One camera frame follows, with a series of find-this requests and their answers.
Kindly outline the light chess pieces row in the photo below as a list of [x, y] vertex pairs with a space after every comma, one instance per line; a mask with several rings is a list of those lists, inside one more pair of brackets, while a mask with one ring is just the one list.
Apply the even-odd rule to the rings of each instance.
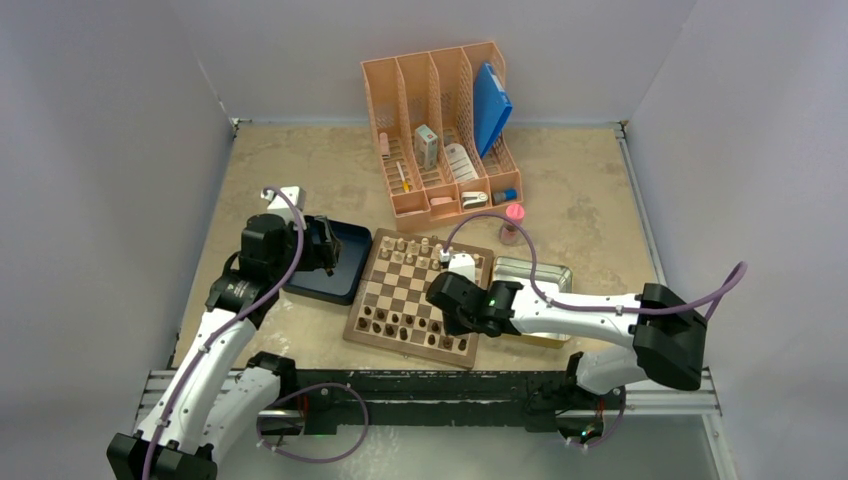
[[442, 248], [442, 240], [436, 236], [382, 235], [377, 241], [372, 269], [407, 276], [421, 270], [439, 273]]

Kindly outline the dark blue tin tray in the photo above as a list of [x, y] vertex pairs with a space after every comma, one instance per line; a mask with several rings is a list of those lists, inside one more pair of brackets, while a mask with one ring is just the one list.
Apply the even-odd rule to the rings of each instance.
[[341, 243], [334, 274], [324, 270], [296, 272], [283, 286], [286, 293], [337, 305], [351, 305], [372, 246], [371, 232], [363, 226], [329, 221]]

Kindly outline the orange file organizer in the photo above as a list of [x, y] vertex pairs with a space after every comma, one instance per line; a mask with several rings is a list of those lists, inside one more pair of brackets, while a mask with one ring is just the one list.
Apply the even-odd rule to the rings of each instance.
[[[500, 135], [488, 154], [480, 158], [474, 141], [473, 85], [483, 62], [494, 66], [504, 85], [506, 63], [500, 49], [488, 41], [366, 60], [361, 64], [370, 132], [390, 198], [394, 222], [402, 232], [420, 232], [456, 224], [482, 212], [503, 213], [521, 204], [521, 174]], [[422, 170], [415, 158], [415, 129], [428, 125], [437, 135], [438, 162]], [[449, 168], [445, 146], [461, 144], [468, 152], [479, 179], [457, 183]], [[411, 191], [405, 193], [396, 168], [400, 161]], [[493, 192], [515, 189], [517, 199], [493, 205]], [[460, 195], [483, 191], [486, 207], [463, 210]], [[430, 198], [448, 196], [453, 202], [431, 206]]]

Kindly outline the wooden chess board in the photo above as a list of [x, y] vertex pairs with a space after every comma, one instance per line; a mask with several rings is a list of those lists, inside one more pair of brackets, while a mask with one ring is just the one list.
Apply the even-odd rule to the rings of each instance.
[[[478, 336], [475, 334], [460, 336], [446, 334], [443, 330], [442, 312], [426, 301], [425, 295], [428, 287], [442, 270], [439, 273], [426, 270], [415, 271], [412, 275], [407, 276], [403, 274], [384, 273], [372, 269], [376, 255], [377, 241], [382, 235], [389, 234], [399, 234], [401, 237], [406, 238], [421, 236], [383, 228], [377, 230], [348, 320], [344, 327], [343, 339], [405, 356], [426, 359], [463, 369], [471, 369], [476, 360]], [[370, 306], [372, 309], [372, 315], [370, 317], [366, 316], [363, 312], [365, 306]], [[378, 309], [386, 312], [384, 320], [375, 318]], [[399, 325], [392, 322], [393, 313], [401, 317]], [[414, 317], [414, 326], [412, 328], [405, 325], [405, 317], [407, 315]], [[360, 330], [358, 328], [357, 323], [359, 318], [365, 318], [369, 321], [367, 330]], [[427, 321], [427, 328], [425, 330], [418, 328], [420, 319]], [[381, 325], [381, 332], [379, 334], [373, 332], [373, 322]], [[440, 331], [438, 333], [430, 330], [432, 323], [438, 323], [440, 325]], [[386, 325], [395, 327], [396, 334], [394, 337], [385, 335]], [[408, 339], [406, 341], [398, 338], [400, 328], [407, 330]], [[429, 335], [436, 337], [436, 344], [434, 346], [427, 344]], [[443, 337], [451, 337], [453, 339], [453, 345], [450, 351], [442, 347]], [[462, 339], [467, 341], [465, 351], [458, 350], [458, 343]]]

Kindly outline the yellow pen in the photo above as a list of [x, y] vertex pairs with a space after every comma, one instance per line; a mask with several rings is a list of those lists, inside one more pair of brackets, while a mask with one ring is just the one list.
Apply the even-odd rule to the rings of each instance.
[[397, 171], [398, 171], [398, 175], [399, 175], [399, 178], [400, 178], [400, 181], [401, 181], [401, 186], [403, 188], [403, 191], [405, 193], [409, 193], [411, 191], [411, 185], [406, 178], [406, 174], [405, 174], [403, 164], [400, 161], [397, 161], [396, 162], [396, 168], [397, 168]]

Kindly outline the white labelled packet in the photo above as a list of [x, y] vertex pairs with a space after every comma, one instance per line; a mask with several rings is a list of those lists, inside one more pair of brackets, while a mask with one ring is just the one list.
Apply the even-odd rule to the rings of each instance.
[[477, 170], [466, 149], [459, 143], [445, 146], [446, 159], [457, 183], [479, 179]]

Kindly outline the blue cap glue stick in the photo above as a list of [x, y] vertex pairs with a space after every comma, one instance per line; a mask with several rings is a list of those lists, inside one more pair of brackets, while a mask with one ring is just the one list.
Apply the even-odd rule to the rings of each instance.
[[493, 205], [501, 205], [517, 199], [517, 191], [515, 189], [506, 189], [493, 192], [491, 195]]

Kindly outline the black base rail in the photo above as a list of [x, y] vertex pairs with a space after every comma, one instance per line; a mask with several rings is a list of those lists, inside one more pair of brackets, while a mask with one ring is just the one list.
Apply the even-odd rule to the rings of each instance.
[[297, 369], [271, 391], [274, 407], [306, 417], [309, 435], [340, 426], [518, 427], [531, 433], [600, 431], [619, 411], [625, 387], [598, 395], [564, 370]]

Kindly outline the blue folder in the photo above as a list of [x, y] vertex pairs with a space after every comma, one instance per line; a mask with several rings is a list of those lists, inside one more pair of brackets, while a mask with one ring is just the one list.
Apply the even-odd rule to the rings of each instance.
[[480, 158], [491, 150], [512, 110], [512, 102], [494, 66], [483, 62], [473, 85], [474, 141]]

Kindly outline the pink cap bottle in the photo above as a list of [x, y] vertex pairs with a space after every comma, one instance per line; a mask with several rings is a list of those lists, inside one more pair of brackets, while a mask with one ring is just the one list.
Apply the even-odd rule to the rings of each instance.
[[522, 237], [518, 227], [522, 224], [525, 217], [525, 210], [520, 204], [513, 204], [507, 207], [504, 212], [507, 221], [505, 221], [500, 229], [499, 240], [504, 245], [513, 245]]

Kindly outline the white stapler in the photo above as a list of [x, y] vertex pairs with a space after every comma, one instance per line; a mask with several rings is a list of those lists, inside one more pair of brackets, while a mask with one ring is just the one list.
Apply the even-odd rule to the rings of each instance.
[[483, 191], [466, 191], [460, 195], [460, 204], [463, 210], [486, 207], [489, 196]]

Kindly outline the white red small box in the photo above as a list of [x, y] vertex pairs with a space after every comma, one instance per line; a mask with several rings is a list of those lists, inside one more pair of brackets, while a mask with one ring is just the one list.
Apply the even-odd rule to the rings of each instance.
[[416, 161], [422, 170], [431, 170], [438, 162], [438, 135], [426, 124], [419, 125], [413, 136]]

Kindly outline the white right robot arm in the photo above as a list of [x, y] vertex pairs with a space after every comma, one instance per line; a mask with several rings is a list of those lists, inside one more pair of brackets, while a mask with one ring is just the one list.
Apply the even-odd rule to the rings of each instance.
[[576, 407], [645, 379], [682, 391], [701, 386], [707, 321], [664, 285], [647, 283], [639, 294], [547, 297], [516, 281], [483, 289], [443, 272], [425, 298], [454, 336], [549, 333], [609, 343], [602, 352], [582, 354], [574, 372], [562, 379], [563, 397]]

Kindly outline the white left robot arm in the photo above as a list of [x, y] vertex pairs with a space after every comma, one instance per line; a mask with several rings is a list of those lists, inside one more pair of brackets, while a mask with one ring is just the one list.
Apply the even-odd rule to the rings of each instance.
[[271, 356], [248, 369], [248, 384], [220, 393], [282, 286], [296, 271], [331, 275], [341, 243], [324, 216], [264, 213], [249, 218], [239, 251], [212, 284], [191, 345], [161, 399], [132, 434], [116, 434], [107, 459], [118, 479], [214, 479], [238, 429], [263, 404], [297, 399], [291, 360]]

